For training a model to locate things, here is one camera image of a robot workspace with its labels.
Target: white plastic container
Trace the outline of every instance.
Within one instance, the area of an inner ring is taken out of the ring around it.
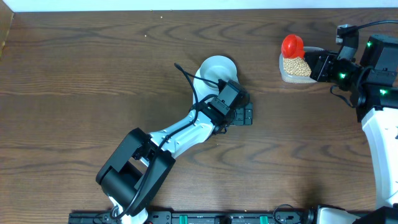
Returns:
[[[195,76],[206,78],[207,80],[211,80],[216,83],[218,83],[218,79],[222,79],[226,82],[229,80],[238,82],[237,70],[234,62],[228,57],[220,55],[206,59],[196,72]],[[195,87],[197,92],[198,101],[209,94],[219,94],[218,87],[216,85],[197,78],[193,81],[193,87]]]
[[[317,50],[323,50],[322,48],[319,47],[304,47],[304,51],[306,52],[313,52]],[[285,82],[288,83],[316,83],[316,80],[313,80],[310,77],[303,77],[303,76],[298,76],[298,75],[291,75],[287,73],[284,69],[284,57],[282,54],[279,56],[279,70],[280,74],[282,75],[282,79]]]

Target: white cup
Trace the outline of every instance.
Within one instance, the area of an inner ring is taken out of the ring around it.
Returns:
[[[228,57],[220,55],[212,56],[206,59],[196,72],[195,76],[206,78],[207,80],[211,80],[216,83],[218,83],[219,79],[222,79],[226,82],[229,80],[238,82],[238,76],[234,62]],[[218,87],[216,85],[199,80],[197,78],[194,79],[193,86],[197,92],[198,101],[209,94],[219,94]]]

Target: white wall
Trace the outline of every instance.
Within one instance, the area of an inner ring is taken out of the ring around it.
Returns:
[[[3,0],[14,12],[398,7],[398,0]]]

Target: red spoon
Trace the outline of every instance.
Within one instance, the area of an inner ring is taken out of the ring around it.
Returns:
[[[289,34],[282,43],[282,55],[284,58],[304,58],[304,43],[301,37]]]

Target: wooden table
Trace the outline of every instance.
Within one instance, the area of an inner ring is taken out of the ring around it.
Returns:
[[[330,84],[281,80],[291,33],[338,50],[340,24],[397,19],[396,9],[18,13],[0,61],[0,222],[66,223],[111,207],[95,175],[122,138],[182,119],[195,72],[227,55],[251,94],[254,124],[182,154],[153,206],[272,210],[329,203],[372,210],[374,175],[355,111]],[[398,35],[393,25],[361,31]]]

